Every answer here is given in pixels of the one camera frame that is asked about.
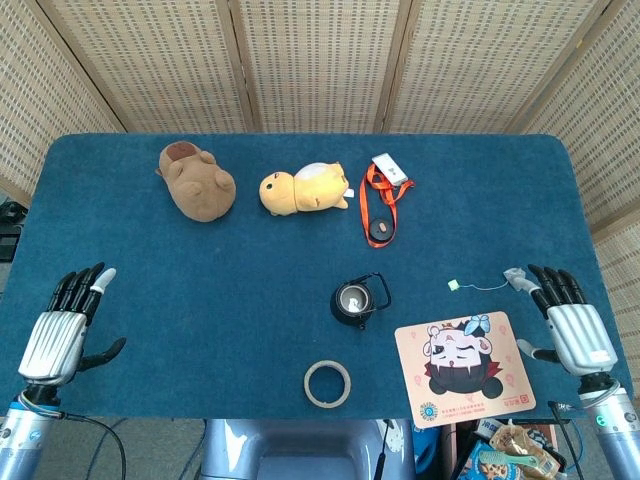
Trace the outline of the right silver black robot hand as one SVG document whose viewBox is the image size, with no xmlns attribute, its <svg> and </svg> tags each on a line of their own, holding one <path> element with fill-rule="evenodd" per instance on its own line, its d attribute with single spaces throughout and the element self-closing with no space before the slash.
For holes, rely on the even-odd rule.
<svg viewBox="0 0 640 480">
<path fill-rule="evenodd" d="M 524 291 L 533 299 L 554 348 L 543 349 L 518 339 L 521 352 L 536 360 L 559 363 L 577 377 L 611 371 L 618 356 L 600 314 L 587 302 L 576 279 L 566 270 L 532 264 L 528 268 L 538 281 L 525 276 L 514 290 Z"/>
</svg>

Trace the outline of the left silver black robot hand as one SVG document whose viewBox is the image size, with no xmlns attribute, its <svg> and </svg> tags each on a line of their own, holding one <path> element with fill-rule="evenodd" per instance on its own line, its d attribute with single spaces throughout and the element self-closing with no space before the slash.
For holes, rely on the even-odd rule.
<svg viewBox="0 0 640 480">
<path fill-rule="evenodd" d="M 101 353 L 84 354 L 88 328 L 116 273 L 100 262 L 72 271 L 58 282 L 36 320 L 18 368 L 27 383 L 59 387 L 76 373 L 105 365 L 119 355 L 126 345 L 124 337 Z"/>
</svg>

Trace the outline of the tea bag with green tag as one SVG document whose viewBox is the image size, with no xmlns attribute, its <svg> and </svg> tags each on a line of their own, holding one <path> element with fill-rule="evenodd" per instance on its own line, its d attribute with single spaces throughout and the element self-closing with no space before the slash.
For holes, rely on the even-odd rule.
<svg viewBox="0 0 640 480">
<path fill-rule="evenodd" d="M 507 286 L 511 286 L 514 289 L 518 289 L 519 283 L 525 278 L 526 274 L 523 269 L 519 267 L 509 268 L 502 273 L 504 281 L 492 287 L 480 287 L 476 284 L 460 284 L 456 279 L 449 280 L 447 286 L 450 291 L 457 291 L 461 289 L 472 289 L 482 292 L 495 291 Z"/>
</svg>

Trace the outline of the black teapot with bail handle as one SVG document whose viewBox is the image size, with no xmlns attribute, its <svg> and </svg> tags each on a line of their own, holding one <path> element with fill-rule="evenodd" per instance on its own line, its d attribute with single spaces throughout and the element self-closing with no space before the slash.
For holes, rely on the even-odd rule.
<svg viewBox="0 0 640 480">
<path fill-rule="evenodd" d="M 367 281 L 377 277 L 386 295 L 383 304 L 377 304 Z M 385 277 L 372 272 L 339 285 L 332 293 L 330 310 L 341 324 L 364 330 L 374 312 L 388 308 L 392 303 L 391 292 Z"/>
</svg>

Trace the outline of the snack packages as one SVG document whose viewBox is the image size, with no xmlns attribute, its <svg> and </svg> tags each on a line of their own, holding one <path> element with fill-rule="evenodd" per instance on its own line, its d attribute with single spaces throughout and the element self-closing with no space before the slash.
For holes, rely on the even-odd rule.
<svg viewBox="0 0 640 480">
<path fill-rule="evenodd" d="M 519 425 L 502 425 L 491 437 L 489 444 L 497 451 L 511 456 L 532 456 L 536 466 L 519 464 L 523 480 L 555 480 L 559 462 L 532 440 Z"/>
</svg>

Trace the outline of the round grey disc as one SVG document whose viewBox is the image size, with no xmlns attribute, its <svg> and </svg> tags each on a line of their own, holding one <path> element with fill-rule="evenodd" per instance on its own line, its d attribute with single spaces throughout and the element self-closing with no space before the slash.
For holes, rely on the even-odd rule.
<svg viewBox="0 0 640 480">
<path fill-rule="evenodd" d="M 388 219 L 375 218 L 369 224 L 370 239 L 378 244 L 390 241 L 395 233 L 393 222 Z"/>
</svg>

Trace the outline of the black equipment beside table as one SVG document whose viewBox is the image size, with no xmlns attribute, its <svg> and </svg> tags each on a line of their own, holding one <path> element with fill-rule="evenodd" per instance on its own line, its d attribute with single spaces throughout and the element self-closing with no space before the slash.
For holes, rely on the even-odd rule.
<svg viewBox="0 0 640 480">
<path fill-rule="evenodd" d="M 25 216 L 26 209 L 18 202 L 5 200 L 0 204 L 0 263 L 13 261 Z"/>
</svg>

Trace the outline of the cartoon girl mouse pad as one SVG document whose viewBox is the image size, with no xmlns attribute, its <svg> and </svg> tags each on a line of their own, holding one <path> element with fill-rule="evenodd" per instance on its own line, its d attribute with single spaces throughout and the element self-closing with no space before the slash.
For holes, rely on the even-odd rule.
<svg viewBox="0 0 640 480">
<path fill-rule="evenodd" d="M 419 429 L 508 418 L 536 408 L 503 311 L 399 327 L 395 342 Z"/>
</svg>

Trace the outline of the blue cookie box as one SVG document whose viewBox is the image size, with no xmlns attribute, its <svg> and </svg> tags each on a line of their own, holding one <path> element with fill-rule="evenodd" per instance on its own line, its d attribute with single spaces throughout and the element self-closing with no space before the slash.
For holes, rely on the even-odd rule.
<svg viewBox="0 0 640 480">
<path fill-rule="evenodd" d="M 477 441 L 456 480 L 522 480 L 521 470 L 516 465 L 482 462 L 480 453 L 483 451 L 493 451 L 493 448 Z"/>
</svg>

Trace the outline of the brown capybara plush toy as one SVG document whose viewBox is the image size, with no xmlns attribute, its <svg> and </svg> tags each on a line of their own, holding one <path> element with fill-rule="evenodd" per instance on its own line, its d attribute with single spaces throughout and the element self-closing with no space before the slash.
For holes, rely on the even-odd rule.
<svg viewBox="0 0 640 480">
<path fill-rule="evenodd" d="M 232 175 L 218 165 L 211 152 L 188 141 L 167 145 L 155 172 L 165 181 L 178 209 L 191 220 L 215 221 L 236 199 Z"/>
</svg>

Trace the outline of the white badge card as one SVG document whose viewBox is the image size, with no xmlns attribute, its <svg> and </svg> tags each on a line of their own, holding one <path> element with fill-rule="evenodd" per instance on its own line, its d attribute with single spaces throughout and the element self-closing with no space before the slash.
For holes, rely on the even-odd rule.
<svg viewBox="0 0 640 480">
<path fill-rule="evenodd" d="M 409 180 L 406 173 L 388 153 L 382 153 L 374 156 L 372 158 L 372 162 L 394 187 L 399 187 Z"/>
</svg>

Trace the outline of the clear packing tape roll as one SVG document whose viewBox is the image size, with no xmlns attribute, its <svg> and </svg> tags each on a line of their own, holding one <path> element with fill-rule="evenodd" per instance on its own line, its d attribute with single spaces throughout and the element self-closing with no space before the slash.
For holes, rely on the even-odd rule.
<svg viewBox="0 0 640 480">
<path fill-rule="evenodd" d="M 341 395 L 332 402 L 325 402 L 317 399 L 311 391 L 310 383 L 312 376 L 317 370 L 323 368 L 329 368 L 338 372 L 343 380 L 343 391 Z M 320 360 L 312 364 L 305 372 L 303 377 L 303 389 L 307 399 L 312 405 L 321 409 L 335 409 L 343 405 L 349 398 L 352 389 L 352 380 L 348 370 L 341 363 L 334 360 Z"/>
</svg>

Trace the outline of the silver robot torso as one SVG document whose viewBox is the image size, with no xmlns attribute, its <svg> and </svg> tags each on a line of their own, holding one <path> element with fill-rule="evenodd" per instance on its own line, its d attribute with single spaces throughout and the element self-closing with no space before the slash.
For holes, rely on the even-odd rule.
<svg viewBox="0 0 640 480">
<path fill-rule="evenodd" d="M 354 480 L 416 480 L 407 419 L 211 419 L 198 480 L 258 480 L 269 457 L 346 460 Z"/>
</svg>

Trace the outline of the yellow bear plush toy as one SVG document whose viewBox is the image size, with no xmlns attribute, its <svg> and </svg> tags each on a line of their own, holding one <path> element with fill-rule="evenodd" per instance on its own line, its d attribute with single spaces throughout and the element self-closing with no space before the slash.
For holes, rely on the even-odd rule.
<svg viewBox="0 0 640 480">
<path fill-rule="evenodd" d="M 350 185 L 339 162 L 314 162 L 295 175 L 276 171 L 259 186 L 259 198 L 273 216 L 316 212 L 331 208 L 346 210 L 345 194 Z"/>
</svg>

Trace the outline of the woven folding screen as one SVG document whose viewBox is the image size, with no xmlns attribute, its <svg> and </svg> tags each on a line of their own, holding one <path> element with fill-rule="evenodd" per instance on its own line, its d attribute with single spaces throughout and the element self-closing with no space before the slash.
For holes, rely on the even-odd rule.
<svg viewBox="0 0 640 480">
<path fill-rule="evenodd" d="M 0 201 L 88 131 L 552 134 L 640 368 L 640 0 L 0 0 Z"/>
</svg>

